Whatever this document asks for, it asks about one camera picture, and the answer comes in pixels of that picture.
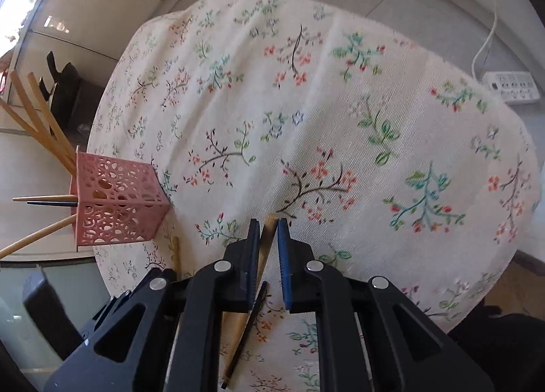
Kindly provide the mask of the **white power strip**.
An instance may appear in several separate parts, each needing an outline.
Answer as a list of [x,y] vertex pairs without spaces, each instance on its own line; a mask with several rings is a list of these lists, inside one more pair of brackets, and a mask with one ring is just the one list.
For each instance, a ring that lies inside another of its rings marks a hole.
[[540,92],[529,72],[487,72],[482,80],[494,96],[508,105],[532,104],[540,100]]

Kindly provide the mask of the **black wok with lid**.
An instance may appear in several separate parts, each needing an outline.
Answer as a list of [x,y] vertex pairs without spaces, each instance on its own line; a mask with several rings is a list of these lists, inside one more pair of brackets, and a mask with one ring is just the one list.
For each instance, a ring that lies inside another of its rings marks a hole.
[[81,78],[77,68],[70,62],[59,72],[56,69],[56,59],[53,51],[47,53],[46,62],[50,75],[53,78],[53,87],[51,90],[48,90],[41,77],[39,80],[39,89],[43,95],[43,99],[49,103],[53,118],[65,130],[68,127],[75,106]]

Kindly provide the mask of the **floral tablecloth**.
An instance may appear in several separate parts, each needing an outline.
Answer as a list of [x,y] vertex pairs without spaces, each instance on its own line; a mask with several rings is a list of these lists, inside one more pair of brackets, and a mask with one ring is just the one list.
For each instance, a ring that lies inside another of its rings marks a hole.
[[152,242],[94,251],[108,291],[193,276],[275,214],[345,276],[381,275],[444,331],[505,271],[540,202],[522,120],[372,20],[310,0],[200,0],[142,24],[88,151],[152,165]]

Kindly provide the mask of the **black chopstick with gold band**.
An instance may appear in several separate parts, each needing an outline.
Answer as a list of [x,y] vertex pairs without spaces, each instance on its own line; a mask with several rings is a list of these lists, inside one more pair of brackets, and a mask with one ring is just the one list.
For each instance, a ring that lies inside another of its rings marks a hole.
[[59,200],[30,200],[26,202],[33,206],[49,206],[49,207],[77,207],[78,201],[59,201]]

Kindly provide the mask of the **red dish basket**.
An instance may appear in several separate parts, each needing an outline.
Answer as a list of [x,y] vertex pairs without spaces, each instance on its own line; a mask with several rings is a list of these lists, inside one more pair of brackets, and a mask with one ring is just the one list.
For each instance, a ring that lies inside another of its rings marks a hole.
[[5,93],[8,71],[4,70],[0,75],[0,95]]

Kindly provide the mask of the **pink perforated utensil holder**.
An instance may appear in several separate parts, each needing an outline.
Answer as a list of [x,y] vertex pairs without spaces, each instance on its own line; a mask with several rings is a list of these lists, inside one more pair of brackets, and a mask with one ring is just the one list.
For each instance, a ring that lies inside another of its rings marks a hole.
[[154,238],[171,203],[152,165],[145,162],[76,153],[70,193],[78,246],[124,245]]

